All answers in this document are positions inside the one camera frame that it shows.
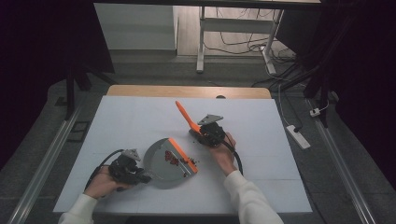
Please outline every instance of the person's left hand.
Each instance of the person's left hand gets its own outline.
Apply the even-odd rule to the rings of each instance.
[[[129,189],[132,185],[116,182],[108,172],[108,166],[102,166],[91,184],[85,189],[84,194],[99,199],[113,192],[117,188]]]

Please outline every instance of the person's hand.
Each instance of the person's hand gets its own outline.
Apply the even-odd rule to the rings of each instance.
[[[116,182],[108,172],[108,166],[103,166],[93,178],[91,184],[85,189],[84,194],[99,199],[113,192],[117,188],[128,189],[131,185]]]
[[[235,147],[236,142],[230,133],[226,133],[224,141],[230,146]],[[233,153],[224,144],[220,144],[217,147],[210,147],[209,151],[226,176],[236,170],[236,167],[233,165]]]

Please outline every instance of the orange handle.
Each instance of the orange handle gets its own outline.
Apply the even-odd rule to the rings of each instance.
[[[179,101],[176,101],[176,105],[178,110],[180,111],[181,115],[183,115],[184,119],[189,123],[190,127],[196,132],[199,133],[199,130],[201,129],[198,124],[194,123],[191,119],[189,114],[187,114],[187,111],[184,109],[184,107],[181,105]]]

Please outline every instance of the person's right hand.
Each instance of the person's right hand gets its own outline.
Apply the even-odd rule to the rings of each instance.
[[[235,147],[236,145],[236,142],[233,140],[230,133],[226,133],[224,141],[232,147]],[[224,146],[224,144],[220,144],[217,147],[209,147],[209,151],[226,176],[237,170],[233,165],[233,153],[230,149]]]

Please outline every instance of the wall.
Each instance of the wall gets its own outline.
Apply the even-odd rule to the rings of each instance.
[[[176,49],[174,7],[94,5],[109,49]]]

